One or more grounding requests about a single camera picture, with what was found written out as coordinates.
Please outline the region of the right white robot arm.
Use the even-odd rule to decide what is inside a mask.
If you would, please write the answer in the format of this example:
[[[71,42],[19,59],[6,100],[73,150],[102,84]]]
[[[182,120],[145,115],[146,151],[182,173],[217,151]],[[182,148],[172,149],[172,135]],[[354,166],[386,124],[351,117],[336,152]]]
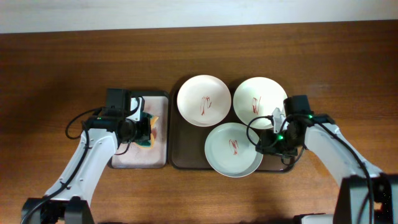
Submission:
[[[330,116],[311,110],[307,96],[288,97],[284,109],[267,116],[273,129],[253,141],[256,151],[297,162],[297,149],[309,150],[340,188],[334,213],[297,215],[294,223],[397,223],[397,175],[365,159]]]

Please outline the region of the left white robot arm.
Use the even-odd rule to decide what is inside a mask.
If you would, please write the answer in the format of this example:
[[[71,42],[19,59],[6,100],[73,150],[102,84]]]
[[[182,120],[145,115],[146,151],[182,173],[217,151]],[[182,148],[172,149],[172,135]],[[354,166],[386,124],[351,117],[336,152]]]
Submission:
[[[41,198],[28,198],[22,223],[93,223],[90,204],[103,170],[121,144],[150,140],[145,100],[135,91],[109,88],[104,107],[88,110],[78,147],[57,181]]]

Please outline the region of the white plate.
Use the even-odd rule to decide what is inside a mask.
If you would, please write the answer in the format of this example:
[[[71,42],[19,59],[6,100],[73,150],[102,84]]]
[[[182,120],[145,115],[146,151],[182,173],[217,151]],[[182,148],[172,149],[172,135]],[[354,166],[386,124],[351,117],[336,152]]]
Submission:
[[[243,81],[234,92],[233,109],[246,125],[260,116],[270,116],[278,108],[284,113],[285,90],[276,81],[254,77]]]
[[[205,141],[205,156],[210,166],[227,177],[252,174],[260,166],[263,155],[253,141],[259,136],[240,123],[225,123],[214,128]]]
[[[211,75],[197,75],[185,81],[177,93],[177,108],[192,125],[209,127],[221,122],[231,108],[226,84]]]

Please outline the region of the green yellow scrub sponge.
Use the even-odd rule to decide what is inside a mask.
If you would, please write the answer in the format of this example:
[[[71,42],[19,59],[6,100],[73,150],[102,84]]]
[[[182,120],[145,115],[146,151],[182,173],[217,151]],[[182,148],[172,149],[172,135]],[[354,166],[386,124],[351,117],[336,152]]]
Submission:
[[[135,142],[134,145],[137,146],[139,149],[153,149],[155,144],[155,137],[157,135],[156,122],[159,120],[159,117],[149,113],[144,113],[144,117],[148,118],[150,121],[149,140]]]

